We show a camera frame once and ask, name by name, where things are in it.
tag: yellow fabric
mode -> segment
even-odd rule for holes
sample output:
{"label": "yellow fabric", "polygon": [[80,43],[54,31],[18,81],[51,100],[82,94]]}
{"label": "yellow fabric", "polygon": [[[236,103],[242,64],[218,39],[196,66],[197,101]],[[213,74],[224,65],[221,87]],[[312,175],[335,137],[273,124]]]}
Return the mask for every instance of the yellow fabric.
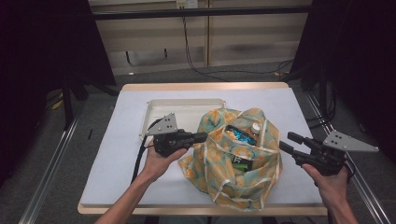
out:
{"label": "yellow fabric", "polygon": [[[235,140],[225,132],[229,124],[247,132],[253,123],[261,127],[256,146]],[[201,118],[197,132],[208,133],[208,137],[206,142],[194,145],[193,155],[179,160],[184,176],[220,206],[240,211],[263,209],[282,171],[282,160],[280,132],[262,110],[211,110]],[[235,169],[233,156],[252,161],[252,170]]]}

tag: power outlet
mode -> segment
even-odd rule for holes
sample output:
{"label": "power outlet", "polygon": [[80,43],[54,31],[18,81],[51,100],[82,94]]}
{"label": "power outlet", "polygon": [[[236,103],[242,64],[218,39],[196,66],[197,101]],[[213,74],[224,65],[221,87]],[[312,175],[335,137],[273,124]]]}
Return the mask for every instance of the power outlet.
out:
{"label": "power outlet", "polygon": [[198,8],[198,0],[187,0],[187,8]]}
{"label": "power outlet", "polygon": [[176,8],[187,8],[187,0],[176,0]]}

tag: table edge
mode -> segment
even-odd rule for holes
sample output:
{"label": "table edge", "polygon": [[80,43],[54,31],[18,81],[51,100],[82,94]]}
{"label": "table edge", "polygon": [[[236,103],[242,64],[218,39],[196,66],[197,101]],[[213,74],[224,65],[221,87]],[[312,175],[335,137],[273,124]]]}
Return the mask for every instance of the table edge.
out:
{"label": "table edge", "polygon": [[288,88],[285,82],[203,82],[126,84],[122,91],[257,90]]}
{"label": "table edge", "polygon": [[[89,207],[78,204],[82,215],[102,215],[108,207]],[[139,216],[327,216],[323,204],[267,204],[261,211],[240,212],[217,205],[138,205],[132,215]]]}

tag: white tray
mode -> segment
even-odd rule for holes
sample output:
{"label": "white tray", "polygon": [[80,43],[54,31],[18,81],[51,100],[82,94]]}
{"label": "white tray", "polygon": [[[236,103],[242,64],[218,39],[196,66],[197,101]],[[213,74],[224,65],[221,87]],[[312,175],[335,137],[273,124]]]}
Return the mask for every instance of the white tray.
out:
{"label": "white tray", "polygon": [[140,138],[156,119],[175,113],[177,127],[189,133],[196,133],[201,117],[209,110],[225,108],[221,99],[155,99],[148,102],[145,121]]}

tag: black cable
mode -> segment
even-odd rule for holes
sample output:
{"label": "black cable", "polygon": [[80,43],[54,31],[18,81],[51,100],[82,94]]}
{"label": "black cable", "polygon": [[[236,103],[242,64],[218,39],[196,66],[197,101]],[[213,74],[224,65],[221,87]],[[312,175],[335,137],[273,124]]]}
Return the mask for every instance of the black cable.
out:
{"label": "black cable", "polygon": [[321,123],[319,123],[317,125],[313,125],[309,128],[314,129],[314,128],[320,127],[321,125],[329,123],[335,117],[336,107],[337,107],[337,91],[336,91],[334,85],[332,84],[332,95],[330,98],[330,104],[327,107],[326,115],[319,115],[319,116],[313,117],[311,119],[306,119],[307,122],[314,121],[317,119],[324,119],[324,120]]}
{"label": "black cable", "polygon": [[294,61],[294,59],[286,60],[286,61],[282,62],[282,63],[285,63],[282,67],[281,67],[281,64],[282,64],[282,63],[280,63],[280,64],[277,65],[277,74],[279,75],[278,81],[280,81],[280,80],[281,80],[281,77],[282,77],[282,73],[280,72],[280,70],[281,70],[282,68],[288,66],[289,63],[291,63],[292,61]]}
{"label": "black cable", "polygon": [[200,74],[200,75],[202,75],[202,76],[205,76],[205,77],[212,77],[212,78],[215,78],[215,79],[218,79],[218,80],[221,80],[221,81],[229,82],[229,80],[226,80],[226,79],[223,79],[223,78],[220,78],[220,77],[213,77],[213,76],[210,76],[210,74],[216,74],[216,73],[250,73],[250,74],[261,74],[261,75],[264,75],[264,74],[271,74],[271,73],[277,72],[277,71],[279,71],[280,69],[286,67],[290,62],[293,61],[293,60],[287,60],[287,61],[285,61],[285,62],[282,62],[282,63],[286,63],[286,64],[284,64],[284,65],[281,66],[282,63],[280,63],[280,64],[278,65],[278,68],[277,68],[276,70],[267,71],[267,72],[253,72],[253,71],[240,71],[240,70],[235,70],[235,71],[218,70],[218,71],[213,71],[213,72],[202,72],[202,71],[199,71],[199,70],[196,69],[195,66],[193,65],[192,59],[191,59],[191,55],[190,55],[189,39],[187,38],[187,24],[186,24],[186,18],[185,18],[185,17],[182,17],[182,20],[183,20],[183,28],[184,28],[184,38],[185,38],[185,43],[186,43],[187,61],[188,61],[188,63],[189,63],[190,68],[191,68],[194,72],[196,72],[196,73],[198,73],[198,74]]}
{"label": "black cable", "polygon": [[[150,129],[156,123],[160,122],[160,120],[162,120],[162,119],[156,119],[154,122],[152,122],[152,124],[150,124],[148,129]],[[134,180],[137,177],[137,173],[139,172],[140,161],[142,160],[143,153],[145,152],[146,148],[152,147],[152,146],[145,147],[145,143],[146,143],[147,139],[148,139],[148,136],[145,135],[145,137],[142,140],[142,145],[140,145],[139,152],[137,153],[136,163],[134,164],[134,174],[132,175],[131,184],[132,184],[132,182],[134,182]]]}
{"label": "black cable", "polygon": [[[347,9],[346,9],[347,12],[350,11],[351,6],[352,6],[352,1],[347,1]],[[336,43],[337,43],[337,41],[339,40],[340,35],[341,35],[341,33],[342,33],[342,31],[343,31],[343,28],[344,28],[344,26],[345,26],[345,23],[346,23],[346,20],[347,20],[347,15],[348,15],[348,13],[345,13],[345,14],[344,14],[344,16],[343,16],[343,18],[342,18],[342,21],[341,21],[341,24],[340,24],[340,26],[339,26],[340,28],[338,29],[337,34],[335,35],[335,39],[334,39],[334,41],[332,42],[332,46],[331,46],[331,48],[330,48],[330,53],[329,53],[330,57],[328,57],[328,60],[325,60],[323,57],[321,57],[321,58],[322,58],[322,59],[321,59],[322,61],[329,61],[329,59],[332,57],[332,55],[333,55],[333,53],[334,53],[334,51],[335,51]],[[323,73],[323,63],[321,64],[320,72]],[[330,109],[330,106],[329,106],[329,108],[327,109],[327,110],[328,110],[328,111],[326,111],[326,112],[327,112],[327,113],[326,113],[326,116],[327,116],[326,119],[327,119],[327,120],[325,121],[325,123],[330,122],[330,120],[332,120],[332,119],[335,117],[335,108],[336,108],[336,99],[335,99],[335,97],[336,97],[336,91],[335,91],[335,89],[334,89],[334,87],[333,87],[333,84],[332,84],[332,98],[331,98],[331,104],[330,104],[330,106],[332,106],[332,102],[333,102],[333,108]],[[316,127],[318,127],[318,126],[321,126],[322,124],[324,124],[324,123],[321,122],[320,124],[315,125],[315,126],[313,126],[312,128],[316,128]]]}

